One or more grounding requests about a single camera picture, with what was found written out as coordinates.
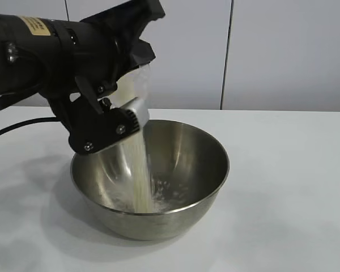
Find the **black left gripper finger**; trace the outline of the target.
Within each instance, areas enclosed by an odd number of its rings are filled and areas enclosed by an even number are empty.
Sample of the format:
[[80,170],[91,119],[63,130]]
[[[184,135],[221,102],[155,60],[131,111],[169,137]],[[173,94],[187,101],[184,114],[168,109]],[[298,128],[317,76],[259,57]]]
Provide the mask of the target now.
[[111,29],[128,40],[139,39],[149,23],[165,17],[165,11],[158,0],[128,1],[111,11]]
[[155,59],[155,53],[150,43],[139,39],[131,50],[131,67],[139,68],[148,65]]

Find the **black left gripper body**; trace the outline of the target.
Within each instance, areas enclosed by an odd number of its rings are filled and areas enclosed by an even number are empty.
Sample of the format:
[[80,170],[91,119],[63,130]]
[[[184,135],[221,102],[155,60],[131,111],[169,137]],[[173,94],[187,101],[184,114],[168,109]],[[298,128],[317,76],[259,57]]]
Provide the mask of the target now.
[[79,22],[57,21],[61,41],[55,97],[61,99],[79,87],[76,77],[84,78],[90,92],[114,91],[117,81],[139,67],[139,12],[103,11]]

